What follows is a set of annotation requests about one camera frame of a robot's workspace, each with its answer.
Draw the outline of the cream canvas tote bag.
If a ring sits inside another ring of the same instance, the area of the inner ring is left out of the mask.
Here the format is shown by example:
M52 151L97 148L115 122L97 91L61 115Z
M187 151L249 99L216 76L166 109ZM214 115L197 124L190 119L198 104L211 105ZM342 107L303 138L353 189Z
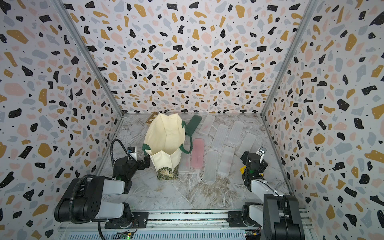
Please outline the cream canvas tote bag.
M150 124L142 150L150 157L160 180L178 178L179 165L182 154L190 154L193 144L189 148L184 146L189 135L187 124L178 114L158 114Z

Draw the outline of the translucent case with pink mark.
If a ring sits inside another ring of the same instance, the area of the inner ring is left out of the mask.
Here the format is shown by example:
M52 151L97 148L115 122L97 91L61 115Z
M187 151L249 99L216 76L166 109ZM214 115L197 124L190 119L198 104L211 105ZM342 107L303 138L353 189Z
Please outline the translucent case with pink mark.
M179 164L179 174L188 174L190 172L190 154L182 152Z

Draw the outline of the dark green case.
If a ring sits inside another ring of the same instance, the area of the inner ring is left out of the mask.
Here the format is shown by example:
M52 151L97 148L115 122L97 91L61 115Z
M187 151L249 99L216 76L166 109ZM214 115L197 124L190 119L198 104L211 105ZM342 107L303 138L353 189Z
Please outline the dark green case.
M194 132L196 131L197 127L199 126L200 122L202 120L201 116L193 115L191 120L186 125L186 135L192 136Z

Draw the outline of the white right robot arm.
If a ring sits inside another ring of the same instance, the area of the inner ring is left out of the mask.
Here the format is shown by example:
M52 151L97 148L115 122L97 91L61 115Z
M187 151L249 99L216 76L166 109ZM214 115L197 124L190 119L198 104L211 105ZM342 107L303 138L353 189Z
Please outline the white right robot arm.
M245 203L242 218L245 225L258 226L247 240L304 240L305 231L296 197L283 195L273 189L264 178L268 163L264 160L266 150L245 151L241 156L241 168L245 187L263 202Z

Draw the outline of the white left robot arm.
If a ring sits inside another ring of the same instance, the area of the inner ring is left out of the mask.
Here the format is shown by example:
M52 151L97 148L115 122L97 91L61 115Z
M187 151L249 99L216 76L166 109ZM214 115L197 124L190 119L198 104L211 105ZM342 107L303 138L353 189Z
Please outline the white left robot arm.
M73 224L109 222L115 228L129 227L134 222L129 204L107 202L103 197L128 194L135 173L149 167L149 156L137 160L128 155L114 161L113 177L86 175L72 180L55 208L55 220Z

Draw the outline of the yellow triangular plastic piece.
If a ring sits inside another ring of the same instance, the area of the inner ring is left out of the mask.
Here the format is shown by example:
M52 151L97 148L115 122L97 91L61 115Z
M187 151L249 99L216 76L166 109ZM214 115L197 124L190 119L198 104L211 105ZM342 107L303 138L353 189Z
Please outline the yellow triangular plastic piece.
M246 170L246 166L244 166L244 167L242 167L241 169L240 169L240 171L241 171L241 174L244 174L244 172L245 172L245 170Z

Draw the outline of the wooden chess board box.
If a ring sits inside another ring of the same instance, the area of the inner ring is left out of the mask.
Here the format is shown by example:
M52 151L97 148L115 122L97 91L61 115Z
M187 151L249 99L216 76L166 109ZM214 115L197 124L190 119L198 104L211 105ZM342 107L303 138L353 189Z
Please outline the wooden chess board box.
M153 112L153 113L151 114L151 116L146 120L146 124L147 124L147 125L150 125L150 124L153 122L153 120L154 120L158 115L159 115L159 113L157 113L157 112Z

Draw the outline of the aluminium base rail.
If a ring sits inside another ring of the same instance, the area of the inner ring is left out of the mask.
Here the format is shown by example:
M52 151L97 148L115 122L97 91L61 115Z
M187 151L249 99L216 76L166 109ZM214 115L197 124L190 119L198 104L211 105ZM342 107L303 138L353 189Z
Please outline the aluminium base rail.
M260 237L261 227L247 226L240 209L134 211L134 225L113 229L110 223L60 226L58 240L246 240Z

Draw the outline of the aluminium corner post right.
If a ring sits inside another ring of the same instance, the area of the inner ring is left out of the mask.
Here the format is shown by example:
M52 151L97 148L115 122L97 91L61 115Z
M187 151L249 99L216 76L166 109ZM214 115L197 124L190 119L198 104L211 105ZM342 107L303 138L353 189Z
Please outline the aluminium corner post right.
M301 22L298 26L298 30L297 30L294 38L293 38L293 41L290 45L290 48L288 49L286 56L284 58L282 66L281 66L279 73L277 75L277 78L276 78L273 86L271 87L270 94L266 100L266 103L263 107L263 110L260 113L262 118L267 115L268 108L272 105L274 95L277 93L278 87L279 87L280 83L282 82L284 75L287 72L288 66L295 55L296 49L297 49L297 47L298 47L298 45L299 45L299 43L303 37L303 34L307 28L307 25L310 21L311 16L313 15L313 13L315 11L315 8L317 7L318 2L319 2L318 0L310 0L305 11L304 11L303 19L301 20Z

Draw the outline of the aluminium corner post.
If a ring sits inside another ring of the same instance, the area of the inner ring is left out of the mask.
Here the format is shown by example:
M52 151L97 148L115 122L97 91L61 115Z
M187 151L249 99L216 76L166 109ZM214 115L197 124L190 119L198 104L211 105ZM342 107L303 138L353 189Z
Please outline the aluminium corner post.
M299 45L299 43L303 37L303 34L307 28L307 25L310 21L311 16L313 15L313 13L315 11L315 8L317 7L318 2L319 2L318 0L310 0L305 11L304 11L303 19L301 20L301 22L298 26L298 30L297 30L294 38L293 38L293 41L290 45L290 48L288 49L286 56L284 58L282 66L281 66L279 73L277 75L277 78L276 78L273 86L271 87L270 94L266 100L266 103L263 107L263 110L260 113L262 118L267 115L268 108L272 105L274 95L277 93L278 87L279 87L280 83L282 82L284 75L287 72L288 66L295 55L296 49L297 49L297 47L298 47L298 45Z
M76 28L73 20L71 19L69 13L67 12L64 3L62 1L51 1L51 2L53 4L56 12L60 16L60 18L63 20L64 25L66 26L66 28L70 32L74 42L77 44L81 54L85 58L85 60L86 60L87 64L89 65L92 73L96 75L99 83L103 87L105 94L107 95L108 99L111 102L111 105L114 107L115 111L120 116L120 118L122 118L124 116L123 111L121 110L117 100L114 98L114 95L113 95L111 89L109 88L107 82L105 81L104 76L102 75L102 73L99 70L97 64L95 63L93 57L91 56L91 54L87 48L87 45L82 40L81 35L80 35L78 29Z

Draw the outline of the aluminium corner post left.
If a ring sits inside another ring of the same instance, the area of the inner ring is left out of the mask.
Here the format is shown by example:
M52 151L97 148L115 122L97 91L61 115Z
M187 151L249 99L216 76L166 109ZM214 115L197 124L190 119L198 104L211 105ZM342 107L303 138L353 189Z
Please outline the aluminium corner post left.
M87 64L89 65L92 73L96 75L99 83L103 87L105 94L107 95L108 99L111 102L111 105L114 107L115 111L120 116L120 118L122 118L124 116L123 111L121 110L117 100L114 98L114 95L113 95L111 89L109 88L107 82L105 81L104 76L102 75L102 73L99 70L97 64L95 63L93 57L91 56L91 54L87 48L87 45L82 40L81 35L80 35L78 29L76 28L73 20L71 19L69 13L67 12L64 3L62 1L51 1L51 2L53 4L56 12L60 16L60 18L63 20L64 25L66 26L66 28L70 32L74 42L77 44L81 54L85 58L85 60L86 60Z

